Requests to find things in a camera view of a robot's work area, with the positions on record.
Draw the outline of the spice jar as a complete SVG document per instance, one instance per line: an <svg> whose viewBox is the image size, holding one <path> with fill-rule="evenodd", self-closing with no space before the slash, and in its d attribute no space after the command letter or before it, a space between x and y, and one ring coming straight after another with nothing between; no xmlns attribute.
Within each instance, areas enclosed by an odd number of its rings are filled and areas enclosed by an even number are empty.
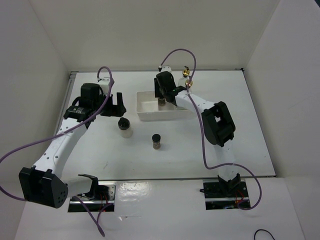
<svg viewBox="0 0 320 240"><path fill-rule="evenodd" d="M158 110L163 111L166 109L166 100L164 98L158 98Z"/></svg>
<svg viewBox="0 0 320 240"><path fill-rule="evenodd" d="M158 133L152 135L152 147L155 150L158 150L161 147L161 136Z"/></svg>

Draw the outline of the glass oil bottle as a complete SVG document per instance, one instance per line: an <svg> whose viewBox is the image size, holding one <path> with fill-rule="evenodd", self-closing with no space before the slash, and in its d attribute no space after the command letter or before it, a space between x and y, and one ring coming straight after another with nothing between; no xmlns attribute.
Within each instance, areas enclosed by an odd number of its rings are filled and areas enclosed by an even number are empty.
<svg viewBox="0 0 320 240"><path fill-rule="evenodd" d="M185 87L186 88L191 88L193 86L193 81L191 80L191 79L187 79L186 81L185 81Z"/></svg>
<svg viewBox="0 0 320 240"><path fill-rule="evenodd" d="M190 69L188 66L184 67L184 70L182 71L182 77L178 80L178 86L186 87L185 81L187 79L190 79Z"/></svg>

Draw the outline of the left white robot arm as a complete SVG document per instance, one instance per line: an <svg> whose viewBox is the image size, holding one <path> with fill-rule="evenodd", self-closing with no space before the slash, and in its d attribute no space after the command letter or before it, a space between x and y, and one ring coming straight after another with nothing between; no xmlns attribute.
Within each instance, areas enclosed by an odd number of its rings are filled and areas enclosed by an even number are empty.
<svg viewBox="0 0 320 240"><path fill-rule="evenodd" d="M79 139L86 133L97 115L122 117L127 111L122 93L113 104L113 80L100 78L98 83L84 83L80 96L74 99L63 115L60 130L44 154L32 167L19 172L24 199L28 202L60 208L67 198L84 196L94 200L100 193L98 178L79 174L78 178L62 181L63 169Z"/></svg>

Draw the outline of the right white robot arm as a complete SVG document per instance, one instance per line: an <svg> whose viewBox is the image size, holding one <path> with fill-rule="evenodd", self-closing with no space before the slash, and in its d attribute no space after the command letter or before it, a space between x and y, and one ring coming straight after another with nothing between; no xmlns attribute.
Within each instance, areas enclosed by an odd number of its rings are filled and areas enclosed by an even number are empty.
<svg viewBox="0 0 320 240"><path fill-rule="evenodd" d="M170 70L159 71L154 79L154 87L156 97L197 115L204 166L208 170L219 169L219 191L225 197L231 196L237 190L236 183L240 181L240 175L233 167L235 158L230 144L236 126L226 103L207 101L193 94L188 84L177 86ZM213 146L218 162L216 166L207 164L206 142Z"/></svg>

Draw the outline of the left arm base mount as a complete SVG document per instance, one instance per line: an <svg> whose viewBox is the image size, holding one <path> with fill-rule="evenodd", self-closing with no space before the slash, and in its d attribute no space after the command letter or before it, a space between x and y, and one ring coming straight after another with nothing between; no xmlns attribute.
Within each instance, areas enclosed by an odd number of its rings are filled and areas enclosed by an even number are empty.
<svg viewBox="0 0 320 240"><path fill-rule="evenodd" d="M94 194L81 193L69 200L69 213L83 213L86 209L82 206L80 199L90 212L114 212L117 184L115 182L99 181L98 189Z"/></svg>

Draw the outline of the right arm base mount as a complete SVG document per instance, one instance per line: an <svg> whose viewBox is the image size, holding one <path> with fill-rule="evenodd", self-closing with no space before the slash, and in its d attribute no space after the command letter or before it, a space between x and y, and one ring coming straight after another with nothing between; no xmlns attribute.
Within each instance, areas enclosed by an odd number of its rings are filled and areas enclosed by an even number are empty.
<svg viewBox="0 0 320 240"><path fill-rule="evenodd" d="M233 210L239 207L251 207L247 185L242 180L231 193L224 195L219 187L218 180L203 180L203 187L199 190L204 195L205 209L208 210Z"/></svg>

